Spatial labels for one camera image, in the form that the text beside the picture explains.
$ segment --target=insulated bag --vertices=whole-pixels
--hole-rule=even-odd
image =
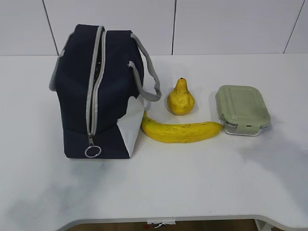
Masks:
[[[143,89],[144,54],[155,81]],[[58,57],[50,90],[61,108],[68,158],[130,158],[143,117],[143,99],[158,101],[160,83],[148,52],[131,31],[77,25]]]

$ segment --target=glass food container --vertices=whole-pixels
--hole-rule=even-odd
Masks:
[[[256,136],[270,125],[261,93],[253,87],[225,85],[216,94],[219,119],[231,135]]]

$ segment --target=pear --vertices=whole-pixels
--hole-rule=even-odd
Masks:
[[[177,85],[168,96],[168,107],[173,114],[186,115],[194,107],[194,98],[187,88],[184,78],[179,78]]]

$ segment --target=gray zipper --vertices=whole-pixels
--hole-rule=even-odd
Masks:
[[[98,114],[98,89],[102,82],[104,69],[105,69],[105,41],[106,41],[106,32],[102,32],[103,27],[99,26],[96,33],[96,39],[94,44],[94,51],[92,57],[90,78],[89,78],[89,87],[87,94],[87,105],[86,105],[86,123],[87,123],[87,132],[89,139],[89,147],[85,150],[85,155],[89,158],[97,157],[101,153],[101,148],[99,146],[94,145],[93,136],[96,133],[97,128],[97,114]],[[95,66],[97,61],[97,55],[99,50],[100,39],[102,35],[102,65],[100,69],[99,76],[94,83],[94,75],[95,75]],[[87,151],[91,148],[95,147],[99,149],[99,152],[94,156],[88,156]]]

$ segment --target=zipper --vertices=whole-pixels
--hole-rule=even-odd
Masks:
[[[99,146],[94,145],[94,140],[93,140],[97,128],[98,89],[102,82],[103,73],[105,69],[106,32],[105,31],[102,32],[102,30],[103,27],[100,26],[98,27],[96,33],[90,78],[89,78],[88,94],[87,94],[86,122],[87,122],[89,147],[85,150],[85,155],[88,158],[97,157],[102,151],[102,149]],[[91,156],[88,155],[87,152],[90,148],[98,148],[98,153],[96,155],[91,155]]]

